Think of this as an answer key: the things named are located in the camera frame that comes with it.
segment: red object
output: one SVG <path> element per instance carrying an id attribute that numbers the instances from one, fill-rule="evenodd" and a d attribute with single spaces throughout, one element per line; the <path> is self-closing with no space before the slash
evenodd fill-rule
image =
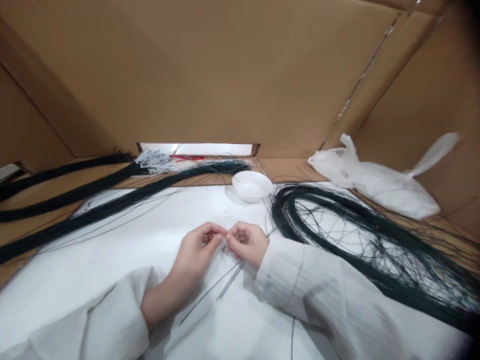
<path id="1" fill-rule="evenodd" d="M 202 159 L 205 159 L 204 156 L 193 156 L 193 157 L 187 156 L 187 157 L 184 157 L 184 156 L 170 155 L 170 157 L 171 157 L 172 159 L 180 159 L 180 160 L 175 161 L 176 163 L 178 163 L 179 161 L 183 161 L 183 160 L 202 160 Z"/>

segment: cardboard box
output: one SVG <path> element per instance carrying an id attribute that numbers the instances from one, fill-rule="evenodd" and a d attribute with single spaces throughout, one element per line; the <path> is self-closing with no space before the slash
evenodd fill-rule
<path id="1" fill-rule="evenodd" d="M 459 146 L 418 180 L 446 218 L 480 236 L 480 77 L 466 21 L 450 3 L 0 1 L 0 166 L 24 160 L 45 170 L 137 154 L 137 143 L 260 144 L 250 161 L 273 181 L 322 181 L 307 159 L 336 147 L 341 133 L 356 135 L 361 160 L 405 170 L 435 138 L 459 131 Z M 62 176 L 0 208 L 120 166 Z M 0 242 L 77 206 L 1 224 Z M 3 278 L 15 269 L 4 267 Z"/>

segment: sleeve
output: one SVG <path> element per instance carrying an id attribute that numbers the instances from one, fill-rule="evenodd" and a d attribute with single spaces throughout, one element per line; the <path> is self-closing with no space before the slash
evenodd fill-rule
<path id="1" fill-rule="evenodd" d="M 98 297 L 0 353 L 0 360 L 138 359 L 149 346 L 142 299 L 157 283 L 152 267 L 132 271 Z"/>
<path id="2" fill-rule="evenodd" d="M 270 237 L 255 282 L 269 303 L 326 329 L 342 360 L 452 359 L 469 339 L 384 296 L 342 258 L 282 237 Z"/>

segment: wrist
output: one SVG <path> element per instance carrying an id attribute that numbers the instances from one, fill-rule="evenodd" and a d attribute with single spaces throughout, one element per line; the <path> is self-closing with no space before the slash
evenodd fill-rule
<path id="1" fill-rule="evenodd" d="M 191 290 L 176 274 L 169 274 L 160 284 L 147 291 L 143 296 L 141 312 L 148 330 L 172 313 Z"/>

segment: white beaded wire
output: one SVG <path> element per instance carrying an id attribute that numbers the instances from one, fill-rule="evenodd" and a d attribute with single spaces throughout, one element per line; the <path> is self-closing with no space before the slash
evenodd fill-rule
<path id="1" fill-rule="evenodd" d="M 170 156 L 158 149 L 143 150 L 135 162 L 139 164 L 142 169 L 148 169 L 150 175 L 135 175 L 132 177 L 153 177 L 159 174 L 178 171 L 178 169 L 170 163 Z"/>

